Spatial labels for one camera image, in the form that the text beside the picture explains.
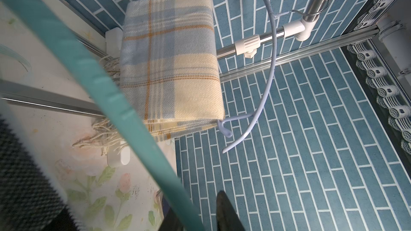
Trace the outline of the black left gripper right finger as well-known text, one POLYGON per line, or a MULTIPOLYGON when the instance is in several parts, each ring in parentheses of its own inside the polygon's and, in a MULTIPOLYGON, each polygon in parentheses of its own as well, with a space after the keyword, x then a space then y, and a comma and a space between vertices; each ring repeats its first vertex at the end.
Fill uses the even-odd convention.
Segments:
POLYGON ((245 231, 227 194, 222 190, 216 197, 216 219, 218 231, 245 231))

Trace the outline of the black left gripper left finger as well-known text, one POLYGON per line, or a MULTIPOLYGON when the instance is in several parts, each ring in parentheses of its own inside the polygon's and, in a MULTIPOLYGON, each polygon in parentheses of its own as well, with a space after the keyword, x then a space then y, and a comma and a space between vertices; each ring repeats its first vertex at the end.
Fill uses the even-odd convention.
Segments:
POLYGON ((183 224, 180 222, 166 198, 162 197, 162 231, 183 231, 183 224))

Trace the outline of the teal green clothes hanger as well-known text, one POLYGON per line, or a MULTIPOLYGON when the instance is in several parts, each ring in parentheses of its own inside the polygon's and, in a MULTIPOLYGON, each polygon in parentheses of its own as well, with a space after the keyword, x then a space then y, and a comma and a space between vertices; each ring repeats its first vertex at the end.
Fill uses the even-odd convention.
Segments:
POLYGON ((42 0, 1 0, 65 66, 117 127, 188 231, 204 225, 180 179, 155 140, 105 70, 42 0))

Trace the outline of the black grey checkered mat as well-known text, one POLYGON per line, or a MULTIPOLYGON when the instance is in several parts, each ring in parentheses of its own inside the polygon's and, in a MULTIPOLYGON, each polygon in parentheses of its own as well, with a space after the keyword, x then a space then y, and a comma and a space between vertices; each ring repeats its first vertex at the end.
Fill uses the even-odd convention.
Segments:
POLYGON ((5 118, 1 118, 1 230, 86 230, 5 118))

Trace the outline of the plaid cream blue scarf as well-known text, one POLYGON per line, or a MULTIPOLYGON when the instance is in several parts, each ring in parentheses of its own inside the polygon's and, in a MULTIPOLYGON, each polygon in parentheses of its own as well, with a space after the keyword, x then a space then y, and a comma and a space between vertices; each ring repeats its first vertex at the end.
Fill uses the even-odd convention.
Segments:
POLYGON ((104 69, 156 142, 225 117, 212 0, 130 2, 121 55, 104 69))

